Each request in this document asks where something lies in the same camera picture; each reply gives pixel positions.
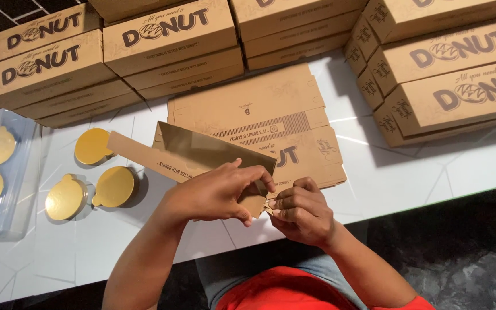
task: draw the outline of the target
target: person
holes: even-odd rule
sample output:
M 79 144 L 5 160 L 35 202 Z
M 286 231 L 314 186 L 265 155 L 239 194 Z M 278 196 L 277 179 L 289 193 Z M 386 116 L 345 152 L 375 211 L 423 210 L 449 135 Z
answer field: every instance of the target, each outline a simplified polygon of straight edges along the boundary
M 275 183 L 264 167 L 239 168 L 241 161 L 194 177 L 164 195 L 116 263 L 106 285 L 104 310 L 157 308 L 189 220 L 237 218 L 251 226 L 250 213 L 238 204 L 240 195 L 256 180 L 274 193 Z M 296 180 L 269 206 L 272 225 L 292 241 L 287 246 L 293 253 L 280 254 L 291 261 L 303 258 L 290 266 L 268 265 L 267 270 L 258 268 L 260 262 L 274 263 L 272 249 L 249 262 L 220 259 L 221 254 L 196 260 L 210 309 L 434 309 L 394 268 L 334 220 L 311 178 Z

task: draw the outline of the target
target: white table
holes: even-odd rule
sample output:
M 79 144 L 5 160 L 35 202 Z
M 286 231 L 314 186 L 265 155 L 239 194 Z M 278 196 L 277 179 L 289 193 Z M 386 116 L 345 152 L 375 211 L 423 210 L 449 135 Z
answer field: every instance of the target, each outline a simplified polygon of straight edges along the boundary
M 340 51 L 310 61 L 331 126 L 336 131 L 348 182 L 324 190 L 342 223 L 418 208 L 496 188 L 496 128 L 440 141 L 389 149 Z M 165 121 L 166 100 L 122 109 L 60 130 L 36 133 L 17 216 L 17 233 L 0 238 L 0 302 L 106 280 L 133 236 L 174 182 L 122 157 L 89 167 L 74 160 L 76 139 L 88 128 L 115 130 L 151 145 L 156 121 Z M 56 223 L 45 215 L 47 192 L 75 173 L 91 196 L 99 176 L 112 166 L 133 166 L 141 178 L 132 208 L 90 208 Z M 284 236 L 266 213 L 245 228 L 237 220 L 191 222 L 175 262 L 269 242 Z

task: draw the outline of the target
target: plastic tray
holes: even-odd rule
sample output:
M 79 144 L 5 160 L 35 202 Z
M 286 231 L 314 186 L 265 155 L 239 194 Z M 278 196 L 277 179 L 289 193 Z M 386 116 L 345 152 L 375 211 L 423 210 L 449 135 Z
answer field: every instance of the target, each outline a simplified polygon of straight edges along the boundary
M 35 122 L 18 114 L 0 109 L 0 127 L 5 126 L 17 141 L 11 157 L 0 164 L 0 174 L 4 187 L 0 196 L 0 235 L 9 231 L 20 188 L 26 171 L 30 154 L 30 145 L 34 136 Z

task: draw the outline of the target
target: red shirt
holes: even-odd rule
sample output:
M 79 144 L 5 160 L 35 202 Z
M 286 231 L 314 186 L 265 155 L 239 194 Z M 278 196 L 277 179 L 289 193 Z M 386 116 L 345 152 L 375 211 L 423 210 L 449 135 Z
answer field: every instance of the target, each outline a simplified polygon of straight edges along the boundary
M 290 267 L 266 270 L 233 287 L 216 310 L 358 310 L 334 287 L 305 271 Z M 417 297 L 398 310 L 434 310 Z

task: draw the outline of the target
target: hand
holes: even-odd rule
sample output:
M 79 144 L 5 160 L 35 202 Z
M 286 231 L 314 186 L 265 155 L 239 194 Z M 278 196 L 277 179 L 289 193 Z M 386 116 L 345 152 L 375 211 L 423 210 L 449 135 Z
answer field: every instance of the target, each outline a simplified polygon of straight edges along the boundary
M 167 224 L 238 218 L 250 227 L 252 216 L 238 204 L 240 195 L 245 190 L 256 189 L 256 180 L 261 180 L 274 193 L 275 183 L 263 166 L 239 169 L 241 163 L 239 158 L 178 184 L 164 195 L 156 211 L 160 216 L 162 213 L 168 216 L 166 220 L 171 223 Z
M 296 242 L 328 247 L 336 225 L 340 225 L 334 220 L 325 196 L 310 177 L 296 180 L 292 188 L 280 192 L 269 206 L 274 209 L 273 226 Z

